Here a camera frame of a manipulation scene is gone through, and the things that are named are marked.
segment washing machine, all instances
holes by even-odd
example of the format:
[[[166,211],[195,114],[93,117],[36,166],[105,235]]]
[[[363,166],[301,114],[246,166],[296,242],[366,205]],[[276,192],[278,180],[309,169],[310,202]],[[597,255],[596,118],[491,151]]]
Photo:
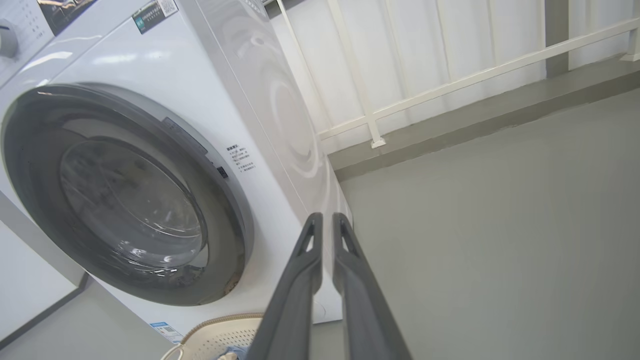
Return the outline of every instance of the washing machine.
[[[307,216],[350,215],[259,0],[0,17],[0,190],[169,340],[264,311]],[[329,226],[315,322],[342,317]]]

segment washing machine door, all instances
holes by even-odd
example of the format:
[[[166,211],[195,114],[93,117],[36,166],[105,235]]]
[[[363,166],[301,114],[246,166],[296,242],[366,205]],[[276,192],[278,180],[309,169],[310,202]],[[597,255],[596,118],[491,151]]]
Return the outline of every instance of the washing machine door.
[[[178,306],[225,296],[252,239],[224,164],[177,124],[89,86],[22,95],[4,129],[13,187],[71,258],[137,297]]]

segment printed label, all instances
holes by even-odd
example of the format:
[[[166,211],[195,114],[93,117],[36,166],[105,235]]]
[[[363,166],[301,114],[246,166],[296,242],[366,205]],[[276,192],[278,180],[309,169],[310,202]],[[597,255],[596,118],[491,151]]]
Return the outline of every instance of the printed label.
[[[182,341],[183,336],[176,330],[173,330],[173,327],[170,327],[166,322],[154,322],[149,325],[174,344]]]
[[[236,164],[240,172],[247,172],[255,169],[255,165],[251,161],[251,156],[249,155],[246,147],[241,147],[240,145],[235,144],[227,147],[227,151],[229,152],[229,155],[231,155],[231,159],[234,161],[234,164]]]
[[[178,12],[178,6],[174,0],[154,0],[131,17],[140,33],[144,34],[176,12]]]

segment blue cloth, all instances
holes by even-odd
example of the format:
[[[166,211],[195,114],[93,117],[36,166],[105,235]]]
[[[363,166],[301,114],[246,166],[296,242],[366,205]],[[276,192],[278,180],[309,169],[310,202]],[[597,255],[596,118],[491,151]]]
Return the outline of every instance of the blue cloth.
[[[234,352],[234,353],[236,353],[236,355],[238,355],[238,360],[245,360],[246,359],[246,354],[249,352],[249,347],[230,346],[225,350],[225,352],[220,354],[218,357],[220,357],[222,355],[225,355],[227,352]]]

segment baseboard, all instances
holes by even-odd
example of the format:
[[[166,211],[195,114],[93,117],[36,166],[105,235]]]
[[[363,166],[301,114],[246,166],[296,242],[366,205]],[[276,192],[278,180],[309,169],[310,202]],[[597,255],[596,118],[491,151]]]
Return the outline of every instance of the baseboard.
[[[620,57],[525,85],[329,154],[339,181],[640,87],[640,61]]]

